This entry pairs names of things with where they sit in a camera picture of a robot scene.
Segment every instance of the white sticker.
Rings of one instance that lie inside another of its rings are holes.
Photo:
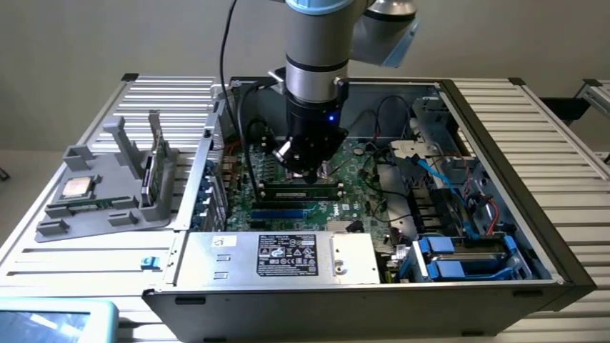
[[[237,245],[237,236],[213,236],[212,247],[233,247]]]

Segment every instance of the warning label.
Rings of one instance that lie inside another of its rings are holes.
[[[313,234],[262,234],[256,273],[261,277],[314,277],[316,253]]]

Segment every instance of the gray wall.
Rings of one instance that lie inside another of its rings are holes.
[[[216,75],[228,0],[3,0],[0,147],[62,150],[125,72]],[[610,1],[418,0],[421,29],[400,69],[352,76],[520,76],[539,95],[610,79]],[[281,5],[240,0],[226,74],[282,62]]]

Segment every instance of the silver metal cylinder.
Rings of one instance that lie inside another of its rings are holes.
[[[321,103],[336,98],[334,79],[346,77],[346,65],[326,72],[305,71],[285,62],[285,88],[301,101]]]
[[[353,23],[365,10],[365,0],[320,16],[302,14],[288,6],[285,54],[308,66],[333,66],[349,58]]]
[[[413,14],[417,11],[417,7],[412,0],[376,0],[368,10],[378,14],[404,16]]]

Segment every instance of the blue latch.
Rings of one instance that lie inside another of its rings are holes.
[[[441,279],[464,279],[460,261],[436,261],[437,275]]]
[[[516,243],[515,243],[515,240],[512,239],[512,237],[504,236],[504,244],[505,244],[505,248],[511,252],[511,255],[516,254]]]
[[[429,250],[436,254],[452,254],[455,252],[450,237],[425,237],[429,243]]]
[[[139,262],[141,270],[160,270],[161,259],[158,257],[143,257]]]
[[[429,252],[429,244],[426,239],[421,239],[418,241],[418,249],[421,250],[422,254],[426,254]]]
[[[469,226],[468,222],[461,222],[461,225],[464,227],[465,234],[468,235],[469,239],[477,240],[480,239],[480,235],[472,230],[472,227]]]

